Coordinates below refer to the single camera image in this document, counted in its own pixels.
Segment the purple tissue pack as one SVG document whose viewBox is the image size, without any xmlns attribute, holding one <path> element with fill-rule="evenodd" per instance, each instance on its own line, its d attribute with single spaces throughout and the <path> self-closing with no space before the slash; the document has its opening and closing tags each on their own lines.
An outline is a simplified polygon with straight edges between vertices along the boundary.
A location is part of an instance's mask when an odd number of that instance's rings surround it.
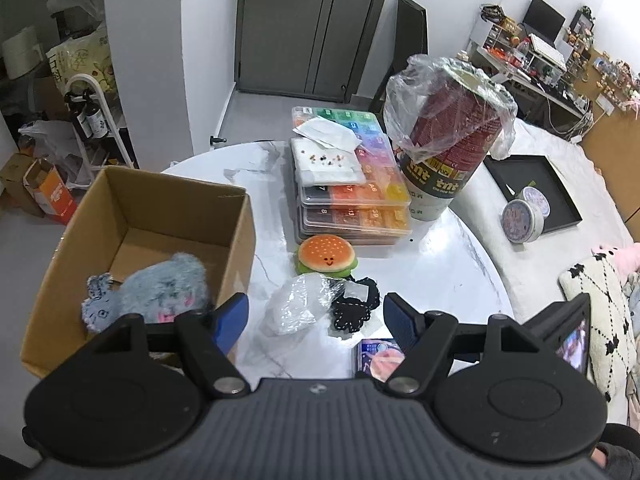
<svg viewBox="0 0 640 480">
<path fill-rule="evenodd" d="M 386 382 L 405 359 L 393 338 L 364 338 L 355 347 L 355 370 Z"/>
</svg>

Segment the clear plastic bag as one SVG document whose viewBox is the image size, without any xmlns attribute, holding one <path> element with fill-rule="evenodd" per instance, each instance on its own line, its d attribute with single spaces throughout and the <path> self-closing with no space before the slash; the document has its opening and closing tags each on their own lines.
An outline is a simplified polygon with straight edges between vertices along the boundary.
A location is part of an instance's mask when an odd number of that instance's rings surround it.
<svg viewBox="0 0 640 480">
<path fill-rule="evenodd" d="M 288 336 L 306 330 L 327 314 L 344 292 L 344 278 L 306 273 L 288 280 L 269 299 L 262 320 L 268 336 Z"/>
<path fill-rule="evenodd" d="M 456 58 L 415 54 L 386 84 L 386 133 L 415 162 L 446 152 L 488 129 L 484 151 L 509 155 L 518 106 L 512 94 L 482 70 Z"/>
</svg>

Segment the black white patterned pillow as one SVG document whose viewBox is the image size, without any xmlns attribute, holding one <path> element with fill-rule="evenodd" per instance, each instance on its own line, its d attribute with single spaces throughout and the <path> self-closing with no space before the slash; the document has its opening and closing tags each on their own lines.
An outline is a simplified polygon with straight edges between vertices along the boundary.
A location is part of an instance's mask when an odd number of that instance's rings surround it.
<svg viewBox="0 0 640 480">
<path fill-rule="evenodd" d="M 567 300 L 580 294 L 590 299 L 589 364 L 587 375 L 611 403 L 626 390 L 637 359 L 628 299 L 624 295 L 613 249 L 597 249 L 559 276 Z"/>
</svg>

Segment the round tin box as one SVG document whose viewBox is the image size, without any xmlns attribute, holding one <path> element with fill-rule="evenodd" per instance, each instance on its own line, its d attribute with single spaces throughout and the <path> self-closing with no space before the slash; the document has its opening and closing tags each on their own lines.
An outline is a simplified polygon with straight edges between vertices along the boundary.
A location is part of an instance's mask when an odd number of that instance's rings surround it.
<svg viewBox="0 0 640 480">
<path fill-rule="evenodd" d="M 513 244 L 534 242 L 541 236 L 550 212 L 551 207 L 544 193 L 536 186 L 524 186 L 503 209 L 503 233 Z"/>
</svg>

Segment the stacked colourful bead boxes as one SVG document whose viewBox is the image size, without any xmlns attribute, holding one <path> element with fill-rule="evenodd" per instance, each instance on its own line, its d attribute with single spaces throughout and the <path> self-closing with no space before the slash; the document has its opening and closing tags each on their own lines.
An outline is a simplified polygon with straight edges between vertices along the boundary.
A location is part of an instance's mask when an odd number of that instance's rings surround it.
<svg viewBox="0 0 640 480">
<path fill-rule="evenodd" d="M 336 234 L 355 245 L 391 245 L 409 235 L 409 193 L 390 140 L 375 114 L 326 107 L 292 108 L 293 128 L 313 117 L 329 119 L 358 136 L 361 143 L 354 153 L 366 182 L 303 188 L 296 180 L 293 159 L 298 238 Z"/>
</svg>

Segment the brown cardboard box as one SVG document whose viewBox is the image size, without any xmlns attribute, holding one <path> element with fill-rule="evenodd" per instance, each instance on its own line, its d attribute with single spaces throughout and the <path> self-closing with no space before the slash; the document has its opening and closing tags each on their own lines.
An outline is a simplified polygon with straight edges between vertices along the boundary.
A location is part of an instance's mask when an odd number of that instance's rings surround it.
<svg viewBox="0 0 640 480">
<path fill-rule="evenodd" d="M 66 226 L 27 323 L 21 361 L 43 378 L 88 339 L 81 319 L 90 276 L 115 282 L 177 252 L 199 258 L 212 303 L 246 292 L 255 253 L 244 188 L 124 167 L 100 172 Z"/>
</svg>

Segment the black square tray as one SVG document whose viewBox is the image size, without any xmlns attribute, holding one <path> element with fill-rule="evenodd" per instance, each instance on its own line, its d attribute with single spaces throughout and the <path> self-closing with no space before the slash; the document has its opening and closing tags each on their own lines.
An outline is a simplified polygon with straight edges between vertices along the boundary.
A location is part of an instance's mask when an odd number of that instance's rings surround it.
<svg viewBox="0 0 640 480">
<path fill-rule="evenodd" d="M 550 214 L 544 234 L 577 226 L 582 222 L 570 193 L 544 155 L 511 155 L 503 160 L 485 157 L 484 165 L 506 200 L 514 200 L 526 186 L 533 186 L 548 200 Z"/>
</svg>

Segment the white metal rack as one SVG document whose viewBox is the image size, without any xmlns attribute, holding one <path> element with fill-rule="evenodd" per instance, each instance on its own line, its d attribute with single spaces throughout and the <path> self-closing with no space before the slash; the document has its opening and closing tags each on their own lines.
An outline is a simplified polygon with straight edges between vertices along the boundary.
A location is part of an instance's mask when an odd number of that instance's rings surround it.
<svg viewBox="0 0 640 480">
<path fill-rule="evenodd" d="M 64 98 L 74 116 L 74 135 L 91 180 L 110 162 L 134 169 L 137 163 L 126 131 L 124 113 L 117 101 L 107 99 L 99 81 L 88 74 L 71 76 Z"/>
</svg>

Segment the white bead pegboard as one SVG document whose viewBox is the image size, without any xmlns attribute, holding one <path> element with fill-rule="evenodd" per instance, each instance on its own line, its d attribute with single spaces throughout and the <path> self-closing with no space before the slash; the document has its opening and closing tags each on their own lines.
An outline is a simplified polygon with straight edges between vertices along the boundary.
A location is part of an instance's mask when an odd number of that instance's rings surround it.
<svg viewBox="0 0 640 480">
<path fill-rule="evenodd" d="M 354 152 L 322 148 L 306 138 L 291 142 L 296 180 L 303 188 L 310 186 L 360 185 L 366 182 L 360 161 Z"/>
</svg>

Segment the orange cardboard box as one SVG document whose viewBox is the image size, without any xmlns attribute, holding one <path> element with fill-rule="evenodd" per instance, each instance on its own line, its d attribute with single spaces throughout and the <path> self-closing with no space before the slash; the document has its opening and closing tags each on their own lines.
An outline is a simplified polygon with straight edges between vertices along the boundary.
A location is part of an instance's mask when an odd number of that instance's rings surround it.
<svg viewBox="0 0 640 480">
<path fill-rule="evenodd" d="M 36 158 L 24 174 L 23 185 L 46 216 L 64 226 L 70 223 L 77 204 L 54 165 Z"/>
</svg>

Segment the white folded paper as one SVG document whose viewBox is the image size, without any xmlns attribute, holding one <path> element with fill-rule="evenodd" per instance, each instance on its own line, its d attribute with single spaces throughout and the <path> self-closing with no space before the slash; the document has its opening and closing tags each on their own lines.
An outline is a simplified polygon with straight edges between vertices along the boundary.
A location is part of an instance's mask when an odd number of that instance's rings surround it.
<svg viewBox="0 0 640 480">
<path fill-rule="evenodd" d="M 326 148 L 344 152 L 355 151 L 361 143 L 352 130 L 323 117 L 310 118 L 295 126 L 293 131 Z"/>
</svg>

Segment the clear plastic bag over cup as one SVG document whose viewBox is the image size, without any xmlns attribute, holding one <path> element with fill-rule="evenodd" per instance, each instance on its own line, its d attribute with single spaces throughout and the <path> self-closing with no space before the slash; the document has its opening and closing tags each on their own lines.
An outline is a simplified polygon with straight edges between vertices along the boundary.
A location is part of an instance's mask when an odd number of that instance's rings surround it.
<svg viewBox="0 0 640 480">
<path fill-rule="evenodd" d="M 488 129 L 484 151 L 509 155 L 518 106 L 512 94 L 482 70 L 456 58 L 415 54 L 386 84 L 386 133 L 415 162 L 446 152 Z"/>
</svg>

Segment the cluttered white desk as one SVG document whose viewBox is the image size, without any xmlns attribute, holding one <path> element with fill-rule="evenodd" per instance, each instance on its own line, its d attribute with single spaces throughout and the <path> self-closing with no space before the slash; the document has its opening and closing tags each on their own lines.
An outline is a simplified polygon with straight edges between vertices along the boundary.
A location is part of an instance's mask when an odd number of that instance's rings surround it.
<svg viewBox="0 0 640 480">
<path fill-rule="evenodd" d="M 590 105 L 579 107 L 570 98 L 558 66 L 532 51 L 508 47 L 498 32 L 488 32 L 483 42 L 470 39 L 468 51 L 474 66 L 512 94 L 523 122 L 565 140 L 583 136 L 593 125 Z"/>
</svg>

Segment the black computer monitor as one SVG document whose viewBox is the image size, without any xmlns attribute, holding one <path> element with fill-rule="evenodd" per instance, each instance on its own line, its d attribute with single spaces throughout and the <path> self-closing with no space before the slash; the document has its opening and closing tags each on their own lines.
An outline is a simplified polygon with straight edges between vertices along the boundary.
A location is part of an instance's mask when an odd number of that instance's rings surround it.
<svg viewBox="0 0 640 480">
<path fill-rule="evenodd" d="M 522 19 L 529 35 L 536 35 L 547 44 L 554 44 L 565 23 L 564 16 L 544 0 L 532 0 Z"/>
</svg>

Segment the grey entrance door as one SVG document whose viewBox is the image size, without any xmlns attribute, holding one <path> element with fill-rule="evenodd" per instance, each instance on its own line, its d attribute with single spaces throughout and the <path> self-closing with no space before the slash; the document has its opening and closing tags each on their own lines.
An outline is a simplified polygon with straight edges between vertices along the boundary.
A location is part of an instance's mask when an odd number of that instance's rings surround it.
<svg viewBox="0 0 640 480">
<path fill-rule="evenodd" d="M 242 92 L 347 103 L 385 0 L 238 0 L 234 76 Z"/>
</svg>

